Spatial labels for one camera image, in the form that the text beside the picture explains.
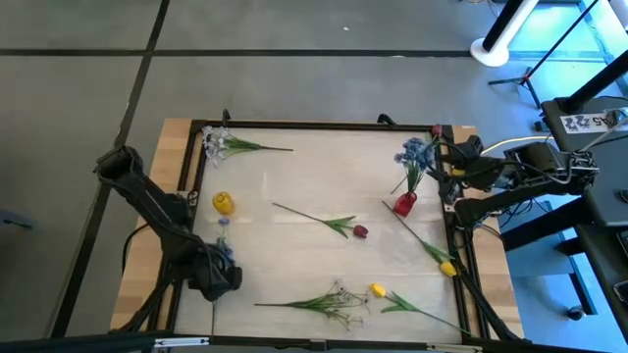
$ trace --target black metal frame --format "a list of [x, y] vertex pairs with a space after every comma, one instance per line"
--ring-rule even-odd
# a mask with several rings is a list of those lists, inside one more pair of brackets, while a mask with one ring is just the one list
[[[378, 124], [345, 124], [345, 123], [300, 123], [300, 122], [255, 122], [255, 121], [232, 121], [231, 116], [227, 110], [223, 112], [223, 119], [221, 121], [192, 121], [189, 134], [187, 138], [187, 145], [185, 147], [185, 153], [183, 155], [182, 171], [179, 178], [178, 189], [180, 191], [185, 190], [186, 181], [188, 178], [192, 154], [194, 150], [194, 144], [196, 142], [196, 135], [201, 132], [201, 129], [205, 126], [228, 126], [229, 128], [278, 128], [278, 129], [320, 129], [320, 130], [367, 130], [367, 131], [416, 131], [416, 132], [429, 132], [433, 126], [418, 126], [418, 125], [398, 125], [389, 116], [382, 114], [378, 118]], [[451, 126], [444, 126], [444, 138], [452, 136]], [[200, 192], [203, 174], [206, 164], [206, 155], [202, 152], [199, 155], [198, 165], [196, 168], [196, 175], [194, 177], [193, 186], [190, 192]], [[438, 169], [443, 171], [443, 165], [439, 165]], [[445, 205], [442, 204], [443, 212], [445, 214]], [[192, 208], [192, 220], [190, 229], [193, 229], [193, 222], [196, 214], [196, 208]], [[447, 246], [450, 252], [457, 253], [455, 251], [454, 237], [456, 230], [453, 228], [451, 222], [445, 219], [445, 232], [447, 239]], [[472, 278], [479, 286], [478, 270], [475, 259], [475, 253], [471, 246], [467, 247], [466, 256], [469, 263], [469, 272], [472, 274]], [[470, 323], [466, 308], [466, 301], [464, 299], [464, 286], [459, 277], [453, 279], [454, 294], [456, 299], [456, 307], [458, 311], [458, 319], [460, 326], [469, 330]], [[176, 283], [174, 285], [173, 296], [170, 302], [170, 311], [167, 319], [167, 330], [173, 330], [175, 324], [175, 317], [179, 308], [179, 300], [181, 298], [182, 283]], [[159, 310], [161, 305], [157, 307], [151, 318], [155, 318], [150, 322], [148, 329], [156, 329], [156, 318], [159, 316]], [[480, 327], [480, 333], [483, 338], [490, 338], [488, 323], [484, 316], [480, 313], [480, 308], [477, 308], [478, 325]], [[462, 333], [462, 341], [469, 338], [467, 333]], [[353, 349], [407, 349], [407, 350], [425, 350], [428, 348], [428, 343], [416, 343], [416, 342], [380, 342], [380, 341], [354, 341], [354, 340], [310, 340], [310, 339], [294, 339], [294, 338], [266, 338], [266, 337], [239, 337], [239, 336], [211, 336], [213, 345], [252, 345], [252, 346], [270, 346], [277, 348], [289, 348], [289, 347], [301, 347], [310, 350], [327, 350], [332, 348], [353, 348]]]

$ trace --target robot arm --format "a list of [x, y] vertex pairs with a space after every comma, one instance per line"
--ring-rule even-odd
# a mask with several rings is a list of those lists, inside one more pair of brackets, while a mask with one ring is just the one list
[[[505, 158], [483, 157], [478, 136], [451, 145], [452, 153], [442, 157], [452, 165], [452, 174], [429, 174], [440, 183], [440, 195], [453, 204], [459, 227], [472, 228], [489, 214], [545, 194], [582, 194], [593, 184], [599, 171], [591, 152], [559, 152], [547, 143], [529, 143], [504, 152]], [[461, 199], [464, 188], [503, 192], [486, 199]]]
[[223, 250], [189, 231], [191, 212], [186, 200], [165, 193], [148, 178], [133, 148], [116, 148], [96, 163], [94, 172], [100, 182], [118, 191], [155, 230], [175, 276], [187, 279], [209, 301], [239, 288], [241, 268]]

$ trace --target small vase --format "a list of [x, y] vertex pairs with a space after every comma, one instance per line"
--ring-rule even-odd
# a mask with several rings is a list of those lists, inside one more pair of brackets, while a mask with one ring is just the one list
[[392, 210], [398, 215], [406, 217], [412, 210], [414, 202], [416, 202], [416, 194], [413, 191], [408, 191], [396, 199]]

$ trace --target metal bracket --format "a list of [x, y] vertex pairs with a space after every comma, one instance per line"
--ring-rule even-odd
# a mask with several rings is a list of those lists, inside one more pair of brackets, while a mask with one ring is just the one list
[[232, 115], [229, 114], [229, 111], [227, 109], [223, 109], [223, 127], [227, 127], [227, 125], [229, 124], [229, 120], [232, 119]]
[[447, 353], [481, 353], [482, 347], [479, 346], [463, 346], [459, 344], [443, 344], [443, 343], [428, 343], [429, 351], [439, 351]]
[[156, 338], [155, 348], [209, 345], [209, 337]]
[[394, 122], [393, 118], [391, 118], [388, 114], [380, 114], [380, 116], [377, 118], [377, 123], [378, 124], [386, 124], [388, 126], [396, 126], [396, 123]]

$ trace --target yellow object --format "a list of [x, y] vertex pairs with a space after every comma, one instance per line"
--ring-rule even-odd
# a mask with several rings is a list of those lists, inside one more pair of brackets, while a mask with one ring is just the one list
[[386, 296], [386, 289], [377, 283], [371, 283], [371, 291], [376, 298], [384, 298]]
[[212, 205], [219, 214], [228, 216], [232, 214], [236, 208], [232, 196], [227, 192], [219, 192], [212, 198]]
[[449, 261], [443, 262], [441, 264], [441, 271], [443, 271], [445, 273], [445, 275], [447, 275], [449, 277], [454, 277], [454, 276], [458, 275], [458, 273], [455, 270], [455, 267]]

